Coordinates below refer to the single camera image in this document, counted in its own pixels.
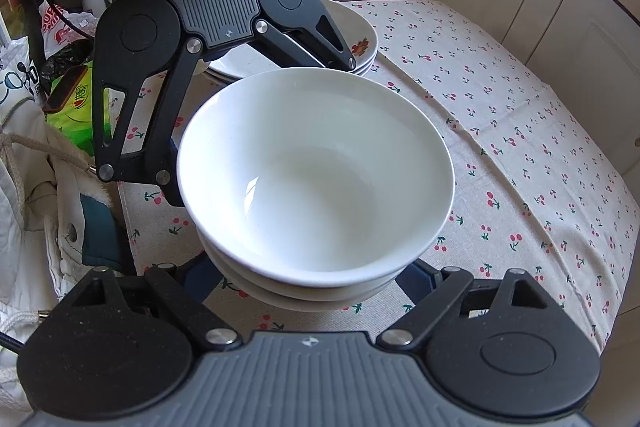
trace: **white bowl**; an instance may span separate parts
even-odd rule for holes
[[[311,288],[308,286],[296,286],[293,284],[287,284],[284,282],[269,279],[264,275],[260,275],[259,273],[251,271],[249,268],[243,266],[240,263],[236,263],[236,261],[234,261],[232,258],[218,250],[218,248],[216,248],[212,242],[210,242],[206,237],[202,235],[202,232],[200,232],[200,230],[197,230],[196,228],[196,231],[198,232],[198,237],[202,242],[204,250],[210,256],[214,264],[217,263],[218,259],[222,257],[225,266],[228,266],[240,277],[248,280],[250,283],[260,286],[260,288],[264,288],[270,292],[294,299],[301,299],[303,301],[353,301],[353,299],[357,299],[359,295],[363,295],[373,289],[382,287],[383,285],[385,285],[385,283],[388,283],[392,279],[395,279],[402,271],[400,270],[391,275],[385,275],[380,279],[373,279],[371,281],[361,282],[359,284],[353,284],[350,286],[338,286],[334,288]]]
[[[287,297],[284,295],[280,295],[278,293],[274,293],[265,288],[261,288],[257,284],[248,281],[244,277],[242,277],[238,272],[233,270],[225,261],[228,260],[228,257],[223,257],[220,254],[214,253],[213,255],[209,254],[211,260],[216,265],[216,267],[220,270],[220,273],[224,275],[229,281],[238,286],[241,290],[244,290],[252,297],[258,299],[259,301],[265,302],[272,306],[277,306],[278,308],[283,308],[285,310],[293,310],[297,312],[325,312],[331,310],[339,310],[341,308],[346,308],[355,303],[364,302],[367,299],[372,298],[374,295],[380,293],[390,282],[383,283],[377,288],[369,289],[366,292],[361,293],[360,295],[355,295],[350,299],[342,299],[336,301],[306,301],[302,299],[294,299],[291,297]]]
[[[339,2],[322,0],[322,4],[353,53],[356,60],[354,73],[364,71],[367,64],[373,63],[378,51],[379,41],[375,28],[362,15]],[[279,70],[280,67],[249,44],[241,44],[218,60],[210,62],[209,69],[230,80],[237,80],[252,74]]]
[[[454,193],[449,152],[417,107],[321,68],[216,93],[188,124],[177,170],[188,212],[218,249],[312,287],[401,270],[438,235]]]

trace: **rope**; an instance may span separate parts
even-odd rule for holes
[[[20,171],[15,160],[14,148],[12,147],[14,143],[20,144],[34,151],[40,151],[45,154],[55,156],[62,161],[78,167],[81,171],[91,172],[91,166],[89,163],[76,155],[58,149],[57,147],[53,147],[48,143],[34,140],[33,138],[21,136],[15,133],[0,132],[0,160],[2,160],[2,163],[6,166],[7,172],[9,172],[9,176],[11,176],[11,179],[14,182],[15,191],[18,197],[18,210],[21,216],[24,216],[24,183],[22,182],[22,177],[20,176]]]
[[[6,333],[13,330],[16,326],[37,324],[39,322],[36,312],[16,312],[9,315],[5,321],[0,323],[0,331]],[[31,407],[24,400],[14,398],[8,391],[2,387],[7,383],[18,381],[18,374],[15,367],[7,367],[0,369],[0,407],[8,407],[21,412],[29,412]]]

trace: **white cloth bag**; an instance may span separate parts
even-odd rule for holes
[[[56,129],[26,87],[0,82],[0,331],[26,341],[38,311],[52,309],[89,267],[82,265],[80,194],[110,204],[87,158]],[[0,349],[0,427],[30,407],[15,374],[16,356]]]

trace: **plastic bag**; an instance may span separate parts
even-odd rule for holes
[[[95,35],[95,27],[98,24],[91,13],[69,13],[60,6],[56,6],[69,22],[80,28],[83,32],[88,33],[92,37]],[[42,19],[42,39],[44,40],[44,56],[49,58],[51,55],[58,53],[66,45],[84,39],[84,37],[69,26],[67,26],[60,17],[51,9],[47,1],[40,5],[40,17]]]
[[[46,116],[47,123],[58,129],[64,134],[76,147],[86,152],[89,156],[94,155],[94,126],[92,123],[93,115],[91,109],[92,102],[92,74],[94,71],[94,62],[89,61],[86,71],[82,76],[78,85],[74,88],[73,93],[69,97],[59,112],[51,113]],[[57,78],[52,83],[52,89],[55,89],[60,79]],[[109,124],[109,97],[105,89],[102,99],[102,107],[104,108],[104,135],[111,136],[111,126]]]
[[[51,94],[51,84],[73,66],[79,66],[90,60],[94,43],[89,39],[80,39],[66,45],[58,53],[51,55],[40,68],[40,87]]]
[[[38,73],[29,56],[29,39],[23,37],[0,48],[0,105],[17,107],[22,100],[40,103],[39,94]]]

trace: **table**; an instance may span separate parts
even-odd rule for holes
[[[527,269],[601,351],[624,292],[638,205],[553,90],[481,28],[432,1],[348,2],[375,27],[366,77],[415,104],[442,134],[456,175],[453,210],[422,258],[498,278]],[[148,79],[127,135],[139,149],[163,75]],[[220,86],[194,77],[174,139]],[[112,100],[113,114],[118,103]],[[190,217],[153,185],[120,184],[136,267],[181,264],[202,250]],[[264,304],[226,280],[206,305],[240,333],[366,330],[375,336],[413,303],[392,283],[373,298],[322,313]]]

